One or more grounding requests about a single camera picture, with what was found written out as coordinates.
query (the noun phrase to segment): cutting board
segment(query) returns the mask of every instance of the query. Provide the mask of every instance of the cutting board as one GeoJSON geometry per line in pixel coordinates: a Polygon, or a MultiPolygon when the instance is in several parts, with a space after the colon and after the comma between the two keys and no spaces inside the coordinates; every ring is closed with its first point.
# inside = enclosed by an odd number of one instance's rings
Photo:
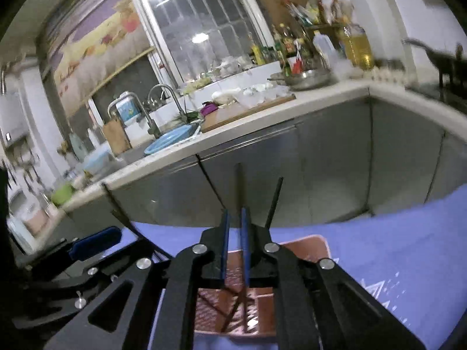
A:
{"type": "Polygon", "coordinates": [[[115,156],[131,149],[127,133],[125,133],[125,129],[120,120],[113,119],[102,126],[102,133],[104,133],[112,153],[114,153],[115,156]]]}
{"type": "Polygon", "coordinates": [[[293,94],[286,97],[278,97],[272,101],[263,102],[262,104],[258,104],[252,108],[247,108],[243,105],[240,105],[238,102],[233,102],[226,107],[221,107],[211,114],[208,114],[206,116],[206,120],[201,125],[201,131],[206,133],[223,125],[227,125],[233,121],[239,120],[240,118],[244,118],[251,114],[292,100],[295,100],[295,95],[293,94]]]}

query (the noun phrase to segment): silver screw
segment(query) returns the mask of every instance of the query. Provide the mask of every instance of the silver screw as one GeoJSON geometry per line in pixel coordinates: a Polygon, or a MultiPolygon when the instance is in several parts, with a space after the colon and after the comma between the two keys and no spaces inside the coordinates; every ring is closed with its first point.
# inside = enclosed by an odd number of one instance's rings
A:
{"type": "Polygon", "coordinates": [[[88,275],[94,275],[97,271],[99,271],[99,269],[97,267],[91,267],[88,270],[88,275]]]}
{"type": "Polygon", "coordinates": [[[319,267],[323,270],[332,270],[334,268],[334,261],[329,258],[324,258],[319,261],[319,267]]]}
{"type": "Polygon", "coordinates": [[[152,262],[151,259],[149,258],[141,258],[136,262],[136,267],[138,267],[140,270],[145,270],[149,266],[151,266],[152,262]]]}
{"type": "Polygon", "coordinates": [[[205,244],[196,244],[191,249],[195,254],[204,254],[207,251],[205,244]]]}
{"type": "Polygon", "coordinates": [[[81,297],[80,291],[77,291],[76,293],[78,294],[78,298],[75,300],[75,308],[83,309],[86,306],[87,301],[85,298],[81,297]]]}
{"type": "Polygon", "coordinates": [[[264,249],[266,250],[266,252],[277,252],[279,251],[280,247],[275,242],[269,242],[268,244],[264,245],[264,249]]]}

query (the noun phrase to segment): blue plastic basin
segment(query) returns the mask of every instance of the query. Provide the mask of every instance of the blue plastic basin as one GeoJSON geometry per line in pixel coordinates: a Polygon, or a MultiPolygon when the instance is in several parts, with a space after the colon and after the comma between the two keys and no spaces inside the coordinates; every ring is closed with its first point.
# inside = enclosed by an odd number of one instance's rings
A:
{"type": "Polygon", "coordinates": [[[151,143],[145,150],[145,155],[157,153],[166,147],[180,142],[183,139],[190,137],[196,131],[196,125],[183,125],[176,129],[163,134],[160,138],[151,143]]]}

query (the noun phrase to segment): white countertop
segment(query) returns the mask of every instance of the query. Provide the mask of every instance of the white countertop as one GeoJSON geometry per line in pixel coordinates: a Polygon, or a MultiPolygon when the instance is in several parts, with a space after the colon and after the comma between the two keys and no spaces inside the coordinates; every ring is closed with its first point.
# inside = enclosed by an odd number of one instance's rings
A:
{"type": "MultiPolygon", "coordinates": [[[[191,141],[171,146],[144,157],[106,177],[101,182],[107,183],[110,189],[117,189],[174,162],[232,139],[323,108],[368,96],[417,113],[467,142],[466,115],[438,101],[405,91],[400,85],[377,83],[370,80],[347,80],[318,90],[296,92],[295,96],[296,100],[249,115],[208,133],[200,133],[191,141]]],[[[102,195],[102,187],[100,183],[96,183],[83,191],[76,192],[62,206],[62,209],[65,212],[70,212],[102,195]]]]}

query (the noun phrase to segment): ceiling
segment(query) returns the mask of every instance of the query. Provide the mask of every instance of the ceiling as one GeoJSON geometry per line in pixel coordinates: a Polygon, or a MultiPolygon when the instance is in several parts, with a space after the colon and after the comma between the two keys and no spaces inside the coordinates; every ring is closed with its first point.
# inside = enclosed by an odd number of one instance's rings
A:
{"type": "Polygon", "coordinates": [[[61,0],[26,0],[0,41],[0,59],[14,59],[22,49],[34,46],[34,40],[48,14],[61,0]]]}

